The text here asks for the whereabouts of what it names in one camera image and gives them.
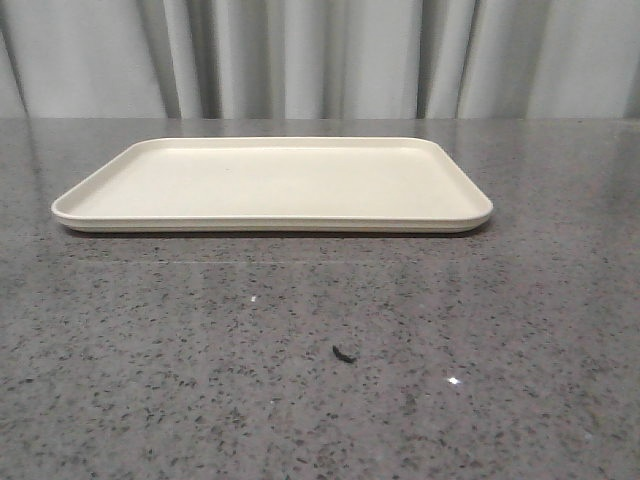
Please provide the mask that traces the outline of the cream rectangular plastic tray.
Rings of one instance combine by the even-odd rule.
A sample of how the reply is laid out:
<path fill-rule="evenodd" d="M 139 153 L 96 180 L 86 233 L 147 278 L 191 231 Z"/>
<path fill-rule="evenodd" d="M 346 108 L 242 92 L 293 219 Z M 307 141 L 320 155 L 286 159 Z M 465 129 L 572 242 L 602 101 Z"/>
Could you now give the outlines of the cream rectangular plastic tray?
<path fill-rule="evenodd" d="M 238 137 L 136 143 L 51 211 L 82 232 L 457 233 L 493 208 L 428 140 Z"/>

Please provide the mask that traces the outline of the small black debris piece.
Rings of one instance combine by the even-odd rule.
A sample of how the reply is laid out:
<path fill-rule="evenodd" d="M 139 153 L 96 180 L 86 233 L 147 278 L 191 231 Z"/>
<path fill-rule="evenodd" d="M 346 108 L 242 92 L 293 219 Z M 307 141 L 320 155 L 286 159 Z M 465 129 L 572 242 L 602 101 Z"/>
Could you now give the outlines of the small black debris piece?
<path fill-rule="evenodd" d="M 341 362 L 354 364 L 357 361 L 356 357 L 343 353 L 336 345 L 332 346 L 332 352 L 334 356 Z"/>

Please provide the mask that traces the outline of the grey pleated curtain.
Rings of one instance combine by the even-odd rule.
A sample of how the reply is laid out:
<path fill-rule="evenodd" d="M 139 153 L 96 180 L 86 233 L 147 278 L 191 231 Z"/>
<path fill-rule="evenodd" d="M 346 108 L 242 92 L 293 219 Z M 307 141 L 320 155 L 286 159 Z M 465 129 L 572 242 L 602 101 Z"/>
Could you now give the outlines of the grey pleated curtain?
<path fill-rule="evenodd" d="M 635 118 L 635 1 L 5 1 L 5 118 Z"/>

